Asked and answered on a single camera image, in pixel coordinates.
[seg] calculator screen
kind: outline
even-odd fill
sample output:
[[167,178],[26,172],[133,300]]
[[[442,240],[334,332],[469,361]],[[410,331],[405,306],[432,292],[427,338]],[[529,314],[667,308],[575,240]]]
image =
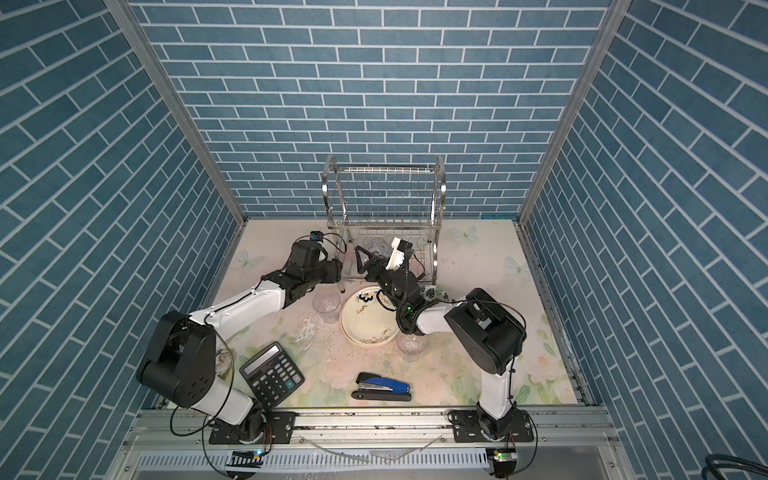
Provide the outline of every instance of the calculator screen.
[[264,362],[271,359],[273,356],[275,356],[280,351],[280,348],[278,348],[277,345],[273,346],[271,349],[267,350],[266,353],[264,353],[259,359],[254,360],[253,363],[251,363],[249,366],[247,366],[244,369],[244,372],[246,375],[250,375],[254,370],[259,368]]

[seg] blue brick wall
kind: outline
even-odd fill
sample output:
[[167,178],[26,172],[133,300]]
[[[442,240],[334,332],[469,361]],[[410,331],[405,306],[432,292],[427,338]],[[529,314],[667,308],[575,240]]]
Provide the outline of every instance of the blue brick wall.
[[768,462],[767,7],[634,0],[531,216],[645,478]]
[[609,0],[255,3],[131,2],[248,215],[324,216],[334,153],[445,155],[478,217],[518,211]]
[[234,224],[101,0],[0,12],[0,478],[91,478]]

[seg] dish rack upper shelf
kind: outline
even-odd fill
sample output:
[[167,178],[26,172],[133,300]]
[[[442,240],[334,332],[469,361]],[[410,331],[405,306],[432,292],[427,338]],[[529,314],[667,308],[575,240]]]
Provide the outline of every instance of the dish rack upper shelf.
[[323,170],[328,227],[439,229],[445,206],[445,164],[342,164]]

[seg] plate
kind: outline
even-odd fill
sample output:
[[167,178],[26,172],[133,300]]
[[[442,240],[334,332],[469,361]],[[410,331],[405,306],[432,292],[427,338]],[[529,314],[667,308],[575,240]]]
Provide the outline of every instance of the plate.
[[[367,286],[356,292],[344,303],[341,311],[341,330],[346,338],[357,346],[376,348],[392,342],[399,329],[395,313],[390,312],[376,300],[378,286]],[[394,308],[383,293],[381,301],[388,308]]]

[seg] robotic arm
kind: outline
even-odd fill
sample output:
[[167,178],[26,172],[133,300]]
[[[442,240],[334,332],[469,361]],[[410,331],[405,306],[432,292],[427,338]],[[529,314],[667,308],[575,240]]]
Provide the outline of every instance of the robotic arm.
[[[138,381],[181,407],[213,415],[242,442],[254,440],[265,421],[262,405],[216,376],[217,339],[223,345],[223,339],[290,306],[318,283],[338,282],[341,262],[329,258],[322,242],[320,232],[296,241],[282,269],[262,276],[258,285],[240,295],[189,315],[164,315],[137,369]],[[452,331],[458,337],[483,370],[477,406],[482,431],[488,439],[503,439],[515,413],[509,371],[521,352],[525,328],[479,288],[456,306],[424,300],[417,278],[408,270],[412,245],[396,239],[393,246],[390,259],[357,247],[358,271],[379,284],[396,307],[404,333]]]

